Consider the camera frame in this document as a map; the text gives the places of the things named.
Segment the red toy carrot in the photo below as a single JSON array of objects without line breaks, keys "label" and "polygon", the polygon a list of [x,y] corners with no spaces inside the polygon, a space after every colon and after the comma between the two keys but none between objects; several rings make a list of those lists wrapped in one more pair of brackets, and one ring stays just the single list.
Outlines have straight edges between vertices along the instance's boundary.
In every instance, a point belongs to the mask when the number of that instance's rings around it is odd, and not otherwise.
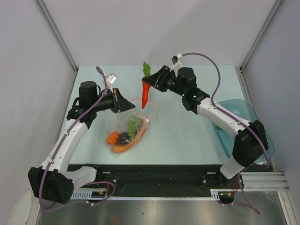
[{"label": "red toy carrot", "polygon": [[[144,74],[144,78],[150,76],[151,75],[151,66],[148,63],[143,62],[142,71]],[[150,85],[145,83],[144,81],[142,81],[142,109],[144,109],[146,107],[146,104],[148,102],[149,90],[150,90]]]}]

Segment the clear zip top bag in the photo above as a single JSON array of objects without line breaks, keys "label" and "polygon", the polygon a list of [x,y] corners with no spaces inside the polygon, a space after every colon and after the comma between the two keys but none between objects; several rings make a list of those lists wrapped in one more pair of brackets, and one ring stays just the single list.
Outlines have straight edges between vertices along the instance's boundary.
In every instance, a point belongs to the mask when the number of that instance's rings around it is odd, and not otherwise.
[{"label": "clear zip top bag", "polygon": [[105,127],[105,142],[114,155],[121,155],[137,145],[145,135],[150,121],[158,113],[158,106],[148,101],[142,109],[142,98],[130,100],[134,109],[117,114]]}]

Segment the orange toy pumpkin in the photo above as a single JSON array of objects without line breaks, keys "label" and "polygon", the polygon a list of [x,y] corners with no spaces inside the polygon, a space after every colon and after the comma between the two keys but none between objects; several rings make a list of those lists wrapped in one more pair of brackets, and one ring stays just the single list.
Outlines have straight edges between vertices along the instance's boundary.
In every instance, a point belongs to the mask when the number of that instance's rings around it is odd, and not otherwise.
[{"label": "orange toy pumpkin", "polygon": [[115,145],[118,142],[119,135],[119,132],[111,132],[106,138],[106,143],[108,145]]}]

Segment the dark purple toy fruit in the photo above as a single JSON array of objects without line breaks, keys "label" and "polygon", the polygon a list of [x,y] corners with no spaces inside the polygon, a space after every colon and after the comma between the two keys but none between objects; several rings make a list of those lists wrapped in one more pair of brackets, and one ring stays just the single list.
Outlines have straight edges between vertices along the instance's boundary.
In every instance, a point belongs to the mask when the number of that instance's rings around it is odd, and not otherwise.
[{"label": "dark purple toy fruit", "polygon": [[130,143],[130,136],[127,132],[122,132],[118,136],[118,145],[127,145]]}]

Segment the green toy grapes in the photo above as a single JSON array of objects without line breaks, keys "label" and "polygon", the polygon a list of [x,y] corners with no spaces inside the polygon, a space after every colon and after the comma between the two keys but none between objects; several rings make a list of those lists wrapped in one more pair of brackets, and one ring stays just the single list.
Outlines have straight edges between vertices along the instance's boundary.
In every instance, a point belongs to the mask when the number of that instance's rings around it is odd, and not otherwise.
[{"label": "green toy grapes", "polygon": [[137,134],[137,130],[139,129],[142,122],[142,118],[137,116],[130,116],[128,122],[128,129],[127,132],[130,136],[130,140],[133,140]]}]

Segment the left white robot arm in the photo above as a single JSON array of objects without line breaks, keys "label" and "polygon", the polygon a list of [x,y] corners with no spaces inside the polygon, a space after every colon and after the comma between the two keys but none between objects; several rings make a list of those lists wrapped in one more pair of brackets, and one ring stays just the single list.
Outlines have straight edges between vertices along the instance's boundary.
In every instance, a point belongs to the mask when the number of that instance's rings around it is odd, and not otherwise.
[{"label": "left white robot arm", "polygon": [[101,173],[90,166],[68,172],[69,162],[83,136],[87,133],[99,111],[121,113],[134,109],[119,89],[103,90],[94,81],[80,84],[79,96],[67,114],[67,121],[60,138],[39,167],[32,167],[28,178],[33,194],[40,202],[66,204],[74,190],[87,184],[97,188],[103,184]]}]

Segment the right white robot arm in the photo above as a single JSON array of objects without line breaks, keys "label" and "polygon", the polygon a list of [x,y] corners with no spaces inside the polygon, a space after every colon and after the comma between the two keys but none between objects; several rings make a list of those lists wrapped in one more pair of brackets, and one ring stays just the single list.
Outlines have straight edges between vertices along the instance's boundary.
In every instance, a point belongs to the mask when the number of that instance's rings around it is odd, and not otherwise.
[{"label": "right white robot arm", "polygon": [[234,139],[232,156],[221,166],[221,173],[216,176],[216,182],[221,188],[229,187],[233,177],[251,166],[261,155],[268,155],[263,124],[258,120],[250,122],[238,117],[215,103],[212,97],[197,87],[192,68],[181,67],[175,72],[163,66],[158,72],[144,77],[142,82],[160,92],[170,90],[180,95],[187,111],[210,120]]}]

